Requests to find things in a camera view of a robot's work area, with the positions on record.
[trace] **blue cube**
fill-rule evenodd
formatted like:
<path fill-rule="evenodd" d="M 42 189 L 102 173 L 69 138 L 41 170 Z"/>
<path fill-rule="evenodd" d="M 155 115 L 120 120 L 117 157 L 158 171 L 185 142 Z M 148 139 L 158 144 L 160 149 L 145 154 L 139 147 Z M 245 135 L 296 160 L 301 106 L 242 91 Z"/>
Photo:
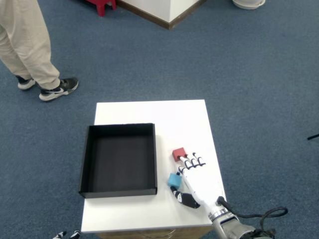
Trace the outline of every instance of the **blue cube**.
<path fill-rule="evenodd" d="M 170 187 L 174 186 L 178 189 L 181 185 L 181 176 L 171 173 L 167 185 L 169 185 Z"/>

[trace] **red stool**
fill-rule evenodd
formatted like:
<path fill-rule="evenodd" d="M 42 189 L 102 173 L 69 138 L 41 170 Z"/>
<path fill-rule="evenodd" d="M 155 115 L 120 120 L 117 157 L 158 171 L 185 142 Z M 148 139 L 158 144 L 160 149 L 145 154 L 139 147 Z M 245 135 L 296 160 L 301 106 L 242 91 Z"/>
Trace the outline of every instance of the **red stool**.
<path fill-rule="evenodd" d="M 112 3 L 113 10 L 116 9 L 115 0 L 86 0 L 96 5 L 96 9 L 98 11 L 99 16 L 105 15 L 105 4 L 108 2 Z"/>

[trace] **blue carpet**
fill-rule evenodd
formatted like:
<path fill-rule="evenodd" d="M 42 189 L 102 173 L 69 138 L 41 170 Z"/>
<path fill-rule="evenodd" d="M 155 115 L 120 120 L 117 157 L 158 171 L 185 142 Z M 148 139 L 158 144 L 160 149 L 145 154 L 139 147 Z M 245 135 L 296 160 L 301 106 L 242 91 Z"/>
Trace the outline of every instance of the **blue carpet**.
<path fill-rule="evenodd" d="M 173 31 L 121 8 L 101 18 L 79 0 L 39 4 L 52 61 L 80 87 L 46 104 L 0 64 L 1 238 L 80 228 L 85 130 L 97 102 L 183 99 L 206 100 L 228 202 L 243 214 L 287 206 L 265 227 L 279 239 L 315 237 L 319 139 L 306 138 L 319 133 L 319 1 L 246 11 L 208 0 Z"/>

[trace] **white bowl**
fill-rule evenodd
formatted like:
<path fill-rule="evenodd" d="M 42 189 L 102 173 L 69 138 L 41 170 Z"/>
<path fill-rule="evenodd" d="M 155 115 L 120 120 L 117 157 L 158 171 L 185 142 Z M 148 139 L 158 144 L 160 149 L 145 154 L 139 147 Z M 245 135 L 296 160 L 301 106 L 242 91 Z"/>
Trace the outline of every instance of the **white bowl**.
<path fill-rule="evenodd" d="M 233 0 L 233 2 L 242 9 L 254 10 L 264 5 L 266 0 Z"/>

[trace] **white shoe sole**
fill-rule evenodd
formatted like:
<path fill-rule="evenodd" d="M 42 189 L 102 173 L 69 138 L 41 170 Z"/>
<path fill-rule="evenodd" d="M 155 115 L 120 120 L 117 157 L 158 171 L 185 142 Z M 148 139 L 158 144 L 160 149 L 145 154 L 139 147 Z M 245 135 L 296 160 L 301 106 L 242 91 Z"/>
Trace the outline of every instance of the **white shoe sole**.
<path fill-rule="evenodd" d="M 35 85 L 35 80 L 31 79 L 27 84 L 20 84 L 18 83 L 18 88 L 22 91 L 30 89 L 32 86 Z"/>
<path fill-rule="evenodd" d="M 238 2 L 238 0 L 233 0 L 233 3 L 238 6 L 239 8 L 246 9 L 246 10 L 255 10 L 259 8 L 260 6 L 264 5 L 266 0 L 261 0 L 256 5 L 244 5 Z"/>
<path fill-rule="evenodd" d="M 56 99 L 56 98 L 58 98 L 58 97 L 60 97 L 60 96 L 67 96 L 68 94 L 70 94 L 70 93 L 72 93 L 73 91 L 75 91 L 76 88 L 78 88 L 78 86 L 79 86 L 79 83 L 77 83 L 76 86 L 73 87 L 73 89 L 72 89 L 70 92 L 65 91 L 65 92 L 58 93 L 58 94 L 52 93 L 52 94 L 49 94 L 49 95 L 47 95 L 47 96 L 44 96 L 44 95 L 40 94 L 40 95 L 39 95 L 39 98 L 40 98 L 40 100 L 42 100 L 42 101 L 51 101 L 51 100 L 54 100 L 54 99 Z"/>

